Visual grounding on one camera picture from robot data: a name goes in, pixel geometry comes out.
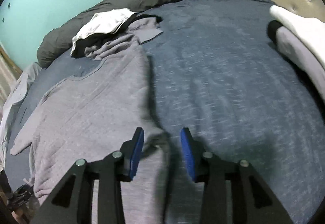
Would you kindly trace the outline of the light grey blanket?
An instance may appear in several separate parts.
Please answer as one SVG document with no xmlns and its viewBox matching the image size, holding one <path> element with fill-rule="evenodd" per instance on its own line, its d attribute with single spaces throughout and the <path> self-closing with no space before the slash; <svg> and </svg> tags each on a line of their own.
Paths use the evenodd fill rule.
<svg viewBox="0 0 325 224">
<path fill-rule="evenodd" d="M 16 118 L 20 105 L 24 101 L 31 85 L 41 71 L 38 63 L 33 62 L 20 75 L 14 83 L 9 97 L 2 108 L 1 119 L 1 171 L 5 168 L 6 154 L 10 140 L 12 124 Z"/>
</svg>

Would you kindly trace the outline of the blue patterned bed sheet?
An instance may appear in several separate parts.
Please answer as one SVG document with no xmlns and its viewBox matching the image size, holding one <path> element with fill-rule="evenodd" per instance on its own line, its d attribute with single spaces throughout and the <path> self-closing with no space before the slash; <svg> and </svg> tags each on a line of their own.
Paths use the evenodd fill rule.
<svg viewBox="0 0 325 224">
<path fill-rule="evenodd" d="M 128 223 L 198 223 L 203 186 L 181 160 L 180 130 L 222 159 L 247 159 L 294 223 L 324 197 L 324 105 L 305 72 L 269 40 L 268 0 L 184 0 L 148 10 L 149 111 L 167 150 L 149 149 L 122 185 Z"/>
</svg>

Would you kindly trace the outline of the folded white grey clothes stack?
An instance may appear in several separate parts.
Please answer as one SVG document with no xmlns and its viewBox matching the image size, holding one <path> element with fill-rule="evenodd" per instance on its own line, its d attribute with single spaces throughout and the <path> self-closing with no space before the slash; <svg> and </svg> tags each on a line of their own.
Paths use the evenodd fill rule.
<svg viewBox="0 0 325 224">
<path fill-rule="evenodd" d="M 324 99 L 324 22 L 273 5 L 267 35 L 282 55 L 303 70 Z"/>
</svg>

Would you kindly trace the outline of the beige striped curtain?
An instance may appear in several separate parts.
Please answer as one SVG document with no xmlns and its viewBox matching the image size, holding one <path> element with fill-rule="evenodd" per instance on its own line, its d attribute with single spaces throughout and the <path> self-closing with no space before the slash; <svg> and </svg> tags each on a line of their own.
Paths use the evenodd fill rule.
<svg viewBox="0 0 325 224">
<path fill-rule="evenodd" d="M 1 97 L 1 109 L 7 98 L 10 95 L 12 88 L 16 82 L 14 72 L 9 67 L 4 57 L 1 55 L 0 62 L 0 97 Z"/>
</svg>

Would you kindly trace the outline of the grey knit garment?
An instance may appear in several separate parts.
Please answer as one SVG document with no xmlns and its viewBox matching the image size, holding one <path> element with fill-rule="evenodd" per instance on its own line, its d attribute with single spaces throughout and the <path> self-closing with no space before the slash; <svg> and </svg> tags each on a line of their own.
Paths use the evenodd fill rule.
<svg viewBox="0 0 325 224">
<path fill-rule="evenodd" d="M 82 50 L 83 56 L 102 60 L 109 55 L 129 48 L 133 43 L 143 44 L 162 34 L 159 23 L 163 19 L 156 15 L 139 15 L 119 34 L 100 34 L 95 42 Z"/>
</svg>

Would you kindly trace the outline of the white black garment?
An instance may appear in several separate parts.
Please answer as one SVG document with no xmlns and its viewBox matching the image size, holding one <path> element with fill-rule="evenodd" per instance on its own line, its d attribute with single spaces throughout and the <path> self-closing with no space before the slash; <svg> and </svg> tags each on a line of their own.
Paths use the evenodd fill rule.
<svg viewBox="0 0 325 224">
<path fill-rule="evenodd" d="M 91 20 L 81 27 L 79 32 L 72 38 L 72 49 L 70 56 L 73 58 L 85 57 L 82 50 L 85 46 L 95 42 L 95 37 L 100 34 L 119 34 L 124 31 L 135 18 L 137 12 L 128 8 L 113 9 L 106 12 L 94 14 Z"/>
</svg>

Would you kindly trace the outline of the grey quilted sweater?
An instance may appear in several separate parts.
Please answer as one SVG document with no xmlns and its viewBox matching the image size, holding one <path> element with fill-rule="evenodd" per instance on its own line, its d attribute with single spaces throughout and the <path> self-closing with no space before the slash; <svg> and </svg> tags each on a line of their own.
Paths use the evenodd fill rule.
<svg viewBox="0 0 325 224">
<path fill-rule="evenodd" d="M 88 75 L 66 78 L 48 90 L 11 148 L 30 149 L 30 181 L 42 204 L 77 159 L 103 159 L 144 129 L 143 157 L 131 183 L 122 185 L 127 223 L 162 223 L 166 171 L 149 113 L 149 61 L 133 44 L 104 59 Z"/>
</svg>

